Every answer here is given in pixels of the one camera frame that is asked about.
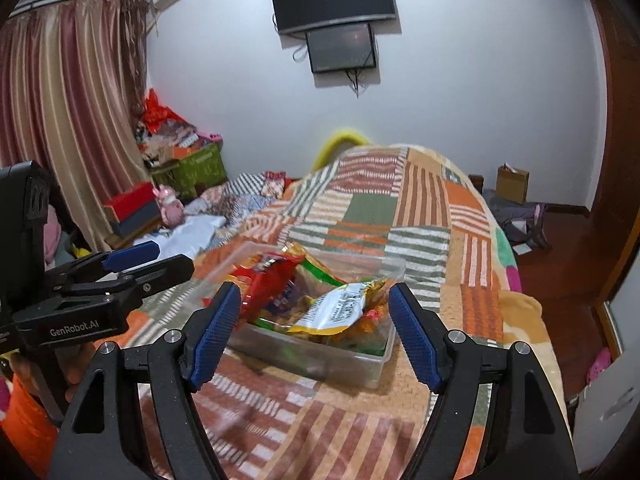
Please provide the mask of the orange sleeve left forearm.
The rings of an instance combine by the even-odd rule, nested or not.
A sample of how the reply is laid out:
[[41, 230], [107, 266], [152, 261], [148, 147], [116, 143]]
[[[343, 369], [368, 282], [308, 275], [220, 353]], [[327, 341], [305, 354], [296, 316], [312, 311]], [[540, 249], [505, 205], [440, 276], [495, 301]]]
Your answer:
[[58, 428], [39, 403], [34, 363], [10, 355], [13, 391], [1, 422], [1, 478], [45, 479], [58, 440]]

